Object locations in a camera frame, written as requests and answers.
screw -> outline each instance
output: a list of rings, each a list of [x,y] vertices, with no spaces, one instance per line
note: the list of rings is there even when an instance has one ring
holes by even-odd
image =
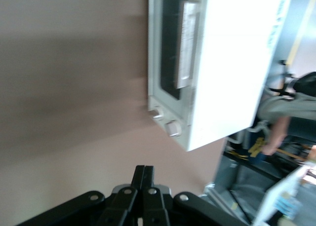
[[[180,195],[180,200],[187,201],[187,200],[189,200],[189,198],[187,195]]]
[[[131,189],[125,189],[124,190],[124,194],[131,194],[132,193],[132,190]]]
[[[90,200],[97,200],[97,199],[99,199],[98,195],[92,195],[90,197]]]
[[[150,188],[150,189],[148,190],[148,193],[149,193],[150,195],[155,195],[155,194],[157,193],[157,190],[154,189],[154,188]]]

oven handle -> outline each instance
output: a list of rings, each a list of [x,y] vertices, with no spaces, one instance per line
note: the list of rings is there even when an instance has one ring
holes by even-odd
[[[177,61],[175,69],[175,87],[177,89],[189,85],[193,42],[197,20],[197,5],[196,1],[184,0],[180,6]]]

oven window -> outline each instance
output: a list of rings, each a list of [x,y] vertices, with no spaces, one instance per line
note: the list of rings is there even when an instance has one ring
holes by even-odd
[[[163,0],[161,35],[160,85],[163,90],[178,100],[180,99],[180,89],[175,88],[175,69],[181,1]]]

oven knob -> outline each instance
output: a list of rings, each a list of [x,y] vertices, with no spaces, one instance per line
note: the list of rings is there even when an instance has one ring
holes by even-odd
[[[150,115],[153,119],[162,119],[163,118],[163,111],[161,107],[155,107],[155,109],[149,111]]]
[[[166,125],[166,131],[170,137],[180,136],[182,133],[181,125],[178,121],[173,120],[168,122]]]

white toaster oven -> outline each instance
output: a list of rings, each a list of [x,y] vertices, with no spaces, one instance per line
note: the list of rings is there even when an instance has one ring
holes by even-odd
[[[291,0],[149,0],[149,103],[186,151],[252,125]]]

